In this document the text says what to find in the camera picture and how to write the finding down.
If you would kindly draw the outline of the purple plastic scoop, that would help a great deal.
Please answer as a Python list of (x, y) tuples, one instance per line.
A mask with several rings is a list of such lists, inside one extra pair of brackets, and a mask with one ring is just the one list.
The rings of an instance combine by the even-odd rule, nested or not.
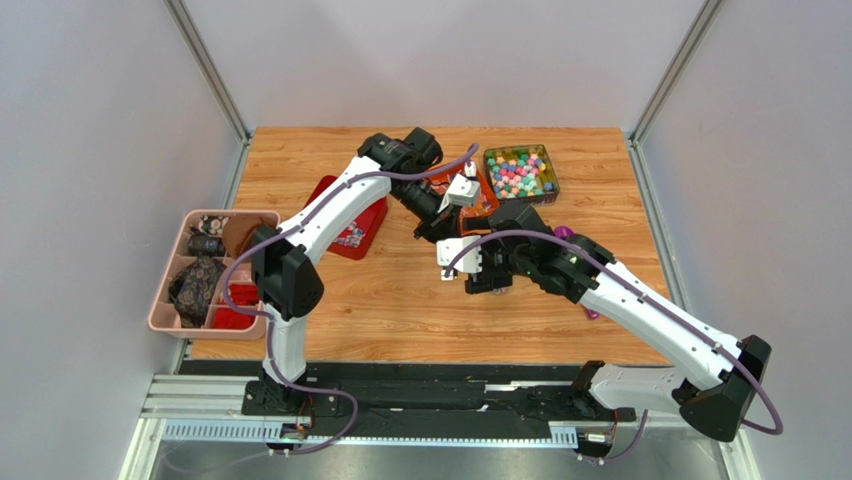
[[(573, 235), (573, 234), (574, 234), (574, 232), (573, 232), (573, 230), (572, 230), (570, 227), (568, 227), (568, 226), (559, 225), (559, 226), (556, 226), (556, 227), (554, 228), (554, 234), (555, 234), (557, 237), (559, 237), (559, 238), (561, 238), (561, 239), (563, 239), (563, 240), (567, 240), (567, 239), (568, 239), (571, 235)], [(593, 310), (591, 310), (591, 309), (589, 309), (589, 308), (587, 308), (587, 307), (585, 307), (585, 306), (583, 306), (583, 311), (584, 311), (584, 313), (585, 313), (586, 318), (587, 318), (587, 319), (589, 319), (589, 320), (596, 320), (596, 319), (598, 319), (598, 318), (600, 317), (600, 315), (599, 315), (599, 313), (598, 313), (598, 312), (593, 311)]]

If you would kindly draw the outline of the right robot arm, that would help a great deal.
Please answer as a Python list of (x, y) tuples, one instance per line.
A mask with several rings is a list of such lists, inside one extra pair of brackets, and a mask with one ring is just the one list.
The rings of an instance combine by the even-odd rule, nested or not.
[(782, 433), (762, 385), (772, 355), (766, 340), (737, 338), (702, 322), (643, 283), (612, 252), (587, 236), (558, 234), (528, 205), (503, 205), (484, 222), (488, 234), (439, 248), (444, 278), (464, 272), (474, 291), (486, 273), (525, 277), (615, 321), (669, 361), (658, 369), (594, 368), (588, 391), (599, 404), (677, 414), (720, 442), (733, 441), (743, 426)]

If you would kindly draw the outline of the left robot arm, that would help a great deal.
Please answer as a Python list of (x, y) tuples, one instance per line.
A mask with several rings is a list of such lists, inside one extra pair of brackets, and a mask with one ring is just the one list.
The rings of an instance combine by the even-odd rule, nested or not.
[(263, 381), (287, 392), (306, 372), (307, 317), (324, 284), (316, 266), (334, 240), (375, 202), (392, 196), (418, 220), (415, 237), (430, 242), (456, 233), (454, 208), (442, 207), (427, 178), (442, 174), (435, 137), (413, 129), (404, 139), (378, 133), (358, 148), (344, 172), (276, 229), (260, 227), (249, 250), (252, 280), (267, 316)]

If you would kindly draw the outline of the red tray of swirl lollipops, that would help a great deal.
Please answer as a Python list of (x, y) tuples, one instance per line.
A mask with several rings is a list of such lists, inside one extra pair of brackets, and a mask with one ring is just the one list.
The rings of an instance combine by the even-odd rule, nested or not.
[(328, 251), (350, 260), (367, 256), (388, 212), (388, 202), (382, 198), (353, 220), (333, 241)]

